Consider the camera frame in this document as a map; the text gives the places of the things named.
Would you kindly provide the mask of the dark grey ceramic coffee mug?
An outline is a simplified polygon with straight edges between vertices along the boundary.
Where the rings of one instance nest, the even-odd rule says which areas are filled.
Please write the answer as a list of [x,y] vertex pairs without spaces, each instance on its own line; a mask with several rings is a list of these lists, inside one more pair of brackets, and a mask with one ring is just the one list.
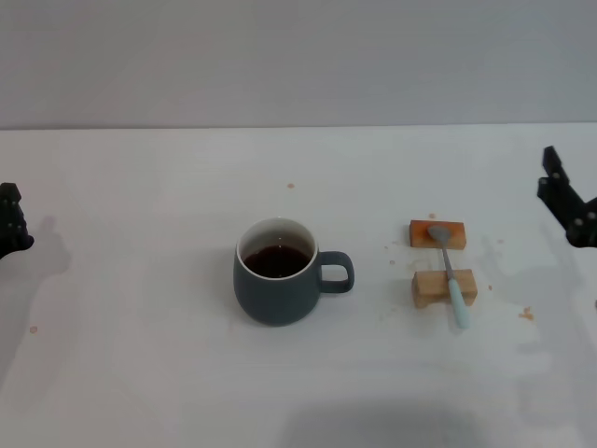
[[307,316],[323,294],[354,287],[354,264],[340,251],[323,252],[307,227],[285,218],[251,226],[235,247],[233,288],[256,322],[291,325]]

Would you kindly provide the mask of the orange-stained wooden block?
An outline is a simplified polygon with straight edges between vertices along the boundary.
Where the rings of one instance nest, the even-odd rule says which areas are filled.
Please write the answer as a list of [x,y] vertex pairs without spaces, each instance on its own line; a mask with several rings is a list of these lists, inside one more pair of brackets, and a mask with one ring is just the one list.
[[463,222],[416,220],[409,225],[410,246],[414,248],[440,248],[440,244],[428,232],[430,227],[439,226],[450,231],[446,243],[448,249],[464,250],[466,246],[465,225]]

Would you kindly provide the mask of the pale notched wooden block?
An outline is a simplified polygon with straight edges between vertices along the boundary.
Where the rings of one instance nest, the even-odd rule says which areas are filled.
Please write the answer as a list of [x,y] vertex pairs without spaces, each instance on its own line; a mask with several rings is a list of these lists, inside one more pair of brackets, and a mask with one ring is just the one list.
[[[455,278],[466,306],[471,306],[478,296],[477,283],[471,270],[455,270]],[[435,303],[450,303],[451,295],[445,271],[418,271],[413,275],[411,292],[414,306],[423,309]]]

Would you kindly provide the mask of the metal spoon with light-blue handle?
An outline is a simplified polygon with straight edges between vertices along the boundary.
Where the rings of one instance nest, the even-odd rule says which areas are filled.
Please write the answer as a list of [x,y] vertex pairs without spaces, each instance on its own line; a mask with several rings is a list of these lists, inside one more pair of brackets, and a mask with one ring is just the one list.
[[427,233],[440,245],[442,250],[451,297],[451,307],[456,325],[459,329],[468,329],[470,327],[470,315],[448,254],[448,242],[451,238],[451,232],[446,227],[433,225],[427,228]]

